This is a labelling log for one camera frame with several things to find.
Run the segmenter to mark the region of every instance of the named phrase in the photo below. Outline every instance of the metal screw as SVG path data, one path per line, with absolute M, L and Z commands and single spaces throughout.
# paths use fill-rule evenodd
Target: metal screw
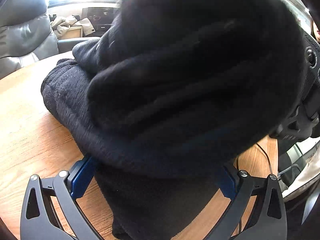
M 244 170 L 239 171 L 239 174 L 240 174 L 241 177 L 247 177 L 248 176 L 248 173 L 246 171 L 244 171 Z
M 270 177 L 270 179 L 272 179 L 272 180 L 277 180 L 277 179 L 278 179 L 277 176 L 274 175 L 274 174 L 270 174 L 269 177 Z
M 32 175 L 31 177 L 30 177 L 30 180 L 36 180 L 36 179 L 38 179 L 38 176 L 37 175 Z
M 67 176 L 67 174 L 68 174 L 67 171 L 60 171 L 60 172 L 59 172 L 59 176 L 62 177 L 62 178 L 65 177 L 65 176 Z

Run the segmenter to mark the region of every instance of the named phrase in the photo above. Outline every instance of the black fleece fabric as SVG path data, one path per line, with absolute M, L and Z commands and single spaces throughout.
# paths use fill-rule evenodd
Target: black fleece fabric
M 41 93 L 100 161 L 115 236 L 170 239 L 216 192 L 215 166 L 293 110 L 302 36 L 280 0 L 125 0 L 113 23 Z

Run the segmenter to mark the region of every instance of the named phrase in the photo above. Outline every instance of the beige cloth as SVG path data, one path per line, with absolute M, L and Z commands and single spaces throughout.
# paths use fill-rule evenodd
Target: beige cloth
M 304 167 L 302 172 L 290 185 L 290 187 L 282 192 L 284 201 L 287 202 L 296 198 L 298 195 L 308 189 L 313 183 L 320 178 L 320 148 L 317 149 L 311 160 Z
M 51 22 L 51 27 L 58 40 L 73 26 L 82 26 L 84 35 L 95 32 L 95 29 L 88 18 L 77 21 L 72 15 L 68 17 L 57 16 L 54 21 Z

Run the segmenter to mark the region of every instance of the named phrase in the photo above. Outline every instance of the wood grain surface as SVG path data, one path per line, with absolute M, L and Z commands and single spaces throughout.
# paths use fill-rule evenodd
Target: wood grain surface
M 18 239 L 22 201 L 29 177 L 32 174 L 41 178 L 55 176 L 82 158 L 69 131 L 48 112 L 40 94 L 43 79 L 61 58 L 73 56 L 71 52 L 59 54 L 0 80 L 0 217 Z M 259 143 L 268 153 L 276 173 L 276 140 L 265 137 Z M 267 158 L 257 146 L 239 157 L 239 168 L 252 176 L 266 177 L 270 174 Z M 73 234 L 59 204 L 54 199 L 53 202 L 63 227 Z M 105 239 L 115 239 L 111 234 L 112 212 L 95 180 L 77 202 Z M 252 198 L 243 216 L 243 225 L 253 202 Z M 229 199 L 218 191 L 193 222 L 173 239 L 202 240 L 228 203 Z

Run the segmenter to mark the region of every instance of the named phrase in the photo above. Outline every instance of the leather armrest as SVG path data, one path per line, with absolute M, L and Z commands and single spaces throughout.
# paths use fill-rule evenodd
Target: leather armrest
M 94 39 L 99 39 L 99 37 L 83 37 L 83 38 L 58 40 L 57 44 L 58 44 L 59 53 L 71 51 L 76 44 L 83 41 L 94 40 Z

